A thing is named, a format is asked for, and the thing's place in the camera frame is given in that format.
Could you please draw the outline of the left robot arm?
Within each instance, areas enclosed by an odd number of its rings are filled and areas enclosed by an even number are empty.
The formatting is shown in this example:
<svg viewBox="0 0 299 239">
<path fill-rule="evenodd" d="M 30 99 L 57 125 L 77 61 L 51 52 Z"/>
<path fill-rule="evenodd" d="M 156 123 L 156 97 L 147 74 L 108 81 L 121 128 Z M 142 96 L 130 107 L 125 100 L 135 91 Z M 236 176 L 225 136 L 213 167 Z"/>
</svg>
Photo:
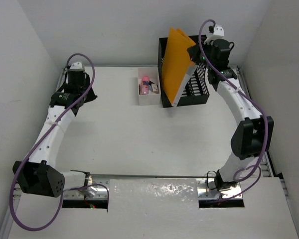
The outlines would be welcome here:
<svg viewBox="0 0 299 239">
<path fill-rule="evenodd" d="M 65 132 L 79 109 L 96 99 L 89 88 L 90 77 L 81 62 L 67 68 L 64 83 L 52 95 L 47 118 L 36 141 L 38 147 L 28 158 L 17 179 L 22 192 L 58 197 L 63 191 L 83 187 L 87 173 L 56 170 L 56 159 Z"/>
</svg>

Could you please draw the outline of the orange notebook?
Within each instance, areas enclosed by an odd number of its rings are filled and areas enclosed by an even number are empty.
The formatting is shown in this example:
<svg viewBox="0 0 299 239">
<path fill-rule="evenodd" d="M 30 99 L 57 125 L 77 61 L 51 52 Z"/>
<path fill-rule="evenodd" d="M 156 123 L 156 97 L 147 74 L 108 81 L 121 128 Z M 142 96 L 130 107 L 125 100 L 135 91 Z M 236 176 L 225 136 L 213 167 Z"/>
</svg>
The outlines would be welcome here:
<svg viewBox="0 0 299 239">
<path fill-rule="evenodd" d="M 170 28 L 162 64 L 162 84 L 172 107 L 176 107 L 190 77 L 197 69 L 188 48 L 196 43 L 181 29 Z"/>
</svg>

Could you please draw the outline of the pink glue bottle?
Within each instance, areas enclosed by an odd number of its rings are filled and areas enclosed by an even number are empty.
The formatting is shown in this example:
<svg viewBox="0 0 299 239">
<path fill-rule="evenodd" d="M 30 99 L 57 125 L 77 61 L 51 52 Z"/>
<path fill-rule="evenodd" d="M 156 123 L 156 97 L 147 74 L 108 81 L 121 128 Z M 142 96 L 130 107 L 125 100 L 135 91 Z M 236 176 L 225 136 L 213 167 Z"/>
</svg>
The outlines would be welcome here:
<svg viewBox="0 0 299 239">
<path fill-rule="evenodd" d="M 143 76 L 141 79 L 141 88 L 140 88 L 141 95 L 147 95 L 149 93 L 149 83 L 150 83 L 150 78 L 148 76 Z"/>
</svg>

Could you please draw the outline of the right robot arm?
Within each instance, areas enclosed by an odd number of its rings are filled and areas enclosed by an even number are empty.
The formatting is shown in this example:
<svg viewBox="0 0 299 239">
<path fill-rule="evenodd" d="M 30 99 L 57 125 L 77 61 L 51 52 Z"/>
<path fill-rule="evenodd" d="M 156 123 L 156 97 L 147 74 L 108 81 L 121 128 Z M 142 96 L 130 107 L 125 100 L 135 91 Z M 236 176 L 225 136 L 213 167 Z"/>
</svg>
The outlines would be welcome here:
<svg viewBox="0 0 299 239">
<path fill-rule="evenodd" d="M 207 66 L 207 79 L 223 98 L 237 124 L 231 138 L 231 154 L 214 179 L 215 189 L 225 190 L 249 178 L 260 165 L 268 151 L 274 120 L 243 91 L 236 72 L 228 66 L 234 43 L 224 39 L 207 40 L 200 37 L 189 47 L 190 59 Z"/>
</svg>

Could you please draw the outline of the brown white stamp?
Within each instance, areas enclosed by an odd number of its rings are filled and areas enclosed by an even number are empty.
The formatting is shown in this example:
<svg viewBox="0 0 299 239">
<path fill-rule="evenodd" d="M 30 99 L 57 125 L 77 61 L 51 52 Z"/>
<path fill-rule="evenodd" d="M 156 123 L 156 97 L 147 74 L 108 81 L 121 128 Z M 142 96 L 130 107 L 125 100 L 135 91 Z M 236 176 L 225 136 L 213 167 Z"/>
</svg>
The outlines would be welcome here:
<svg viewBox="0 0 299 239">
<path fill-rule="evenodd" d="M 155 94 L 158 94 L 159 93 L 159 89 L 158 89 L 158 86 L 157 84 L 153 83 L 151 84 L 151 91 Z"/>
</svg>

